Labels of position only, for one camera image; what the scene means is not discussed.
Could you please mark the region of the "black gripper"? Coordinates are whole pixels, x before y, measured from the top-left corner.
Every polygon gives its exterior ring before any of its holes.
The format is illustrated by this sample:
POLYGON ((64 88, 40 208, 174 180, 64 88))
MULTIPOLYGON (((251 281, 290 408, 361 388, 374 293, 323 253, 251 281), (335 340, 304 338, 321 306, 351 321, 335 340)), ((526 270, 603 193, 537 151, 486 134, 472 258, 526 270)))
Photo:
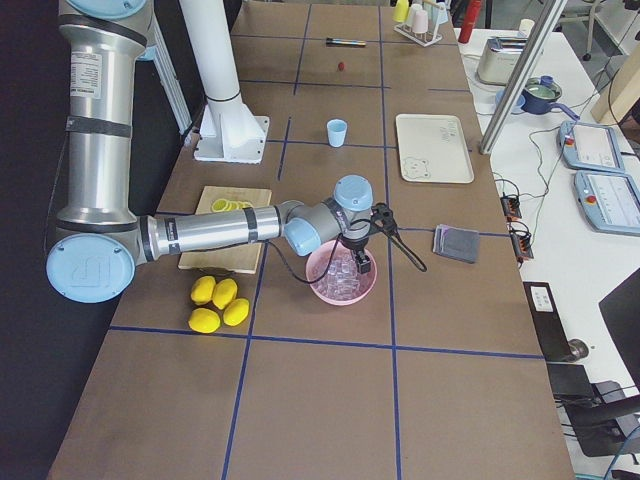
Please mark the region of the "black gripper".
POLYGON ((358 273, 369 273, 371 271, 371 259, 364 249, 369 242, 370 233, 361 232, 360 236, 354 237, 349 234, 342 234, 340 243, 347 249, 354 252, 354 262, 358 273))

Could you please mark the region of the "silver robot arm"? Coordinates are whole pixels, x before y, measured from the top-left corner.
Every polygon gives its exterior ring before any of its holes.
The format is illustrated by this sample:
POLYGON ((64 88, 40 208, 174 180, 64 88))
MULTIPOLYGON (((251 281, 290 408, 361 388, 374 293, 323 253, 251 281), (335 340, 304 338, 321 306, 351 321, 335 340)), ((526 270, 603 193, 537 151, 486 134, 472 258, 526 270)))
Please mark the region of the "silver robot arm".
POLYGON ((99 303, 118 296, 138 265, 164 255, 218 250, 278 237, 306 256, 332 242, 347 248, 360 273, 371 262, 365 247, 373 193, 358 175, 340 179, 333 194, 309 207, 275 206, 156 219, 128 206, 134 70, 158 45, 150 1, 63 1, 59 29, 71 46, 67 206, 46 272, 62 296, 99 303))

